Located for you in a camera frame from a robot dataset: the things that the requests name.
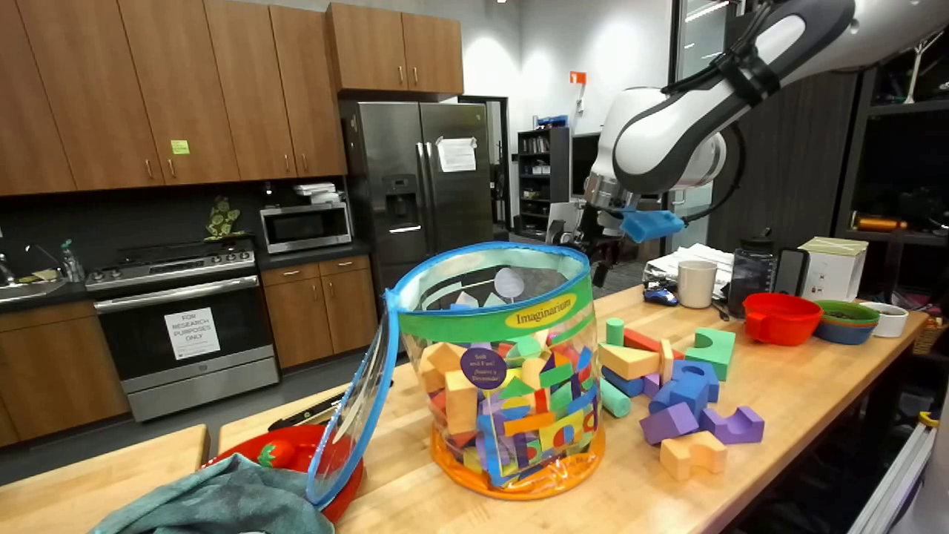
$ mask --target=refrigerator door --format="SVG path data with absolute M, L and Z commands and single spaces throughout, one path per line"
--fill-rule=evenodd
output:
M 489 142 L 484 105 L 421 105 L 421 165 L 434 251 L 489 240 Z
M 418 146 L 418 105 L 360 100 L 360 131 L 351 134 L 351 151 L 366 157 L 360 201 L 370 210 L 369 226 L 383 287 L 431 256 Z

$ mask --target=oven door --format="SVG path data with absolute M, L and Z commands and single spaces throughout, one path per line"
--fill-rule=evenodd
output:
M 257 275 L 127 293 L 96 312 L 125 386 L 272 360 Z

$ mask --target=stove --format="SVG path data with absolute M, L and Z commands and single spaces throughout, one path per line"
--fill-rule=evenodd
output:
M 253 240 L 125 247 L 117 260 L 88 271 L 87 292 L 140 287 L 195 275 L 254 271 Z

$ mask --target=red object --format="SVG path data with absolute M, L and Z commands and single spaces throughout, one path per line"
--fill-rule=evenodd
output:
M 587 85 L 587 70 L 570 70 L 570 82 Z
M 822 324 L 822 306 L 788 293 L 748 293 L 744 332 L 760 343 L 803 343 Z
M 257 459 L 266 446 L 283 446 L 283 449 L 297 449 L 293 462 L 283 459 L 283 462 L 289 462 L 289 471 L 306 474 L 309 459 L 315 456 L 315 449 L 320 446 L 320 437 L 323 437 L 323 425 L 278 428 L 272 432 L 262 432 L 254 440 L 241 443 L 238 449 L 216 453 L 210 462 L 219 462 L 231 453 L 244 453 L 250 459 Z M 354 452 L 354 440 L 337 440 L 335 446 L 329 446 L 323 453 L 320 471 L 323 474 L 337 471 L 346 462 L 351 452 Z M 337 521 L 343 517 L 343 510 L 351 508 L 351 502 L 357 499 L 357 492 L 363 487 L 363 477 L 366 477 L 366 468 L 360 462 L 354 477 L 343 484 L 343 489 L 323 510 L 323 517 L 329 521 Z

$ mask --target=cup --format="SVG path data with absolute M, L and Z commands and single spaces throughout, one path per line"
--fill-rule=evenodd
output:
M 716 265 L 711 260 L 679 260 L 679 306 L 710 309 L 716 292 Z

